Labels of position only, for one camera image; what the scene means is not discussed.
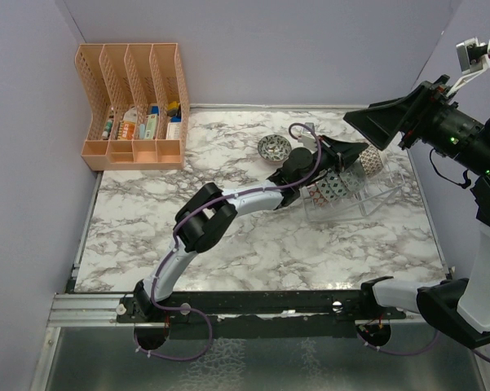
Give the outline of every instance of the bowl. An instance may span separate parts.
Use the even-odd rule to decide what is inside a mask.
[[[287,138],[278,134],[269,134],[259,140],[259,155],[271,163],[281,163],[288,159],[292,145]]]

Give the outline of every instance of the white marble surface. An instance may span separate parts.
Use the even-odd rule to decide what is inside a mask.
[[[214,181],[232,188],[264,180],[276,167],[259,157],[258,140],[287,135],[295,121],[314,122],[318,134],[359,139],[342,115],[192,111],[185,170],[104,173],[76,292],[131,291],[165,253],[175,214],[200,186]],[[175,289],[335,289],[358,288],[383,275],[422,282],[443,278],[408,155],[394,151],[407,184],[372,217],[310,224],[297,201],[276,212],[240,217],[215,248],[191,263]]]

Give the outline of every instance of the wall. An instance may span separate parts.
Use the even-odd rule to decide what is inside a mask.
[[[76,49],[53,0],[0,1],[0,390],[29,389],[94,185]]]
[[[419,81],[433,81],[447,73],[454,83],[461,75],[455,45],[471,37],[482,41],[490,39],[490,0],[465,0],[460,5]],[[485,122],[490,117],[490,70],[462,88],[455,100],[463,112]],[[412,154],[440,246],[447,263],[456,267],[456,276],[469,277],[479,244],[475,199],[469,190],[463,191],[435,175],[428,160],[429,150],[429,146],[420,143],[412,148]],[[461,180],[463,168],[459,164],[439,156],[435,163],[444,175]]]
[[[362,104],[409,91],[460,0],[65,2],[87,42],[179,42],[192,103]]]

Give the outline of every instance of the dish rack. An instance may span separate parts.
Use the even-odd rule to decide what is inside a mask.
[[[92,111],[82,158],[94,171],[110,169],[182,169],[187,142],[188,101],[183,65],[176,43],[82,44],[75,58],[77,72]],[[166,139],[171,102],[181,105],[179,139]],[[125,112],[136,107],[132,140],[117,140]],[[151,106],[159,107],[156,137],[139,139]],[[113,111],[108,140],[102,139]]]
[[[306,187],[301,190],[302,204],[309,222],[347,222],[376,213],[405,185],[393,152],[386,150],[386,163],[380,173],[366,178],[364,187],[346,198],[317,204]]]

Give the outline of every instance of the divider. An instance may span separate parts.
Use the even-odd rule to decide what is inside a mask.
[[[75,62],[92,111],[82,156],[93,170],[184,167],[190,105],[177,44],[84,44]],[[173,101],[182,109],[181,137],[167,140],[167,106]],[[159,107],[155,139],[139,139],[139,125],[153,104]],[[133,105],[134,137],[119,140],[119,124]],[[102,140],[111,108],[113,127],[109,140]]]

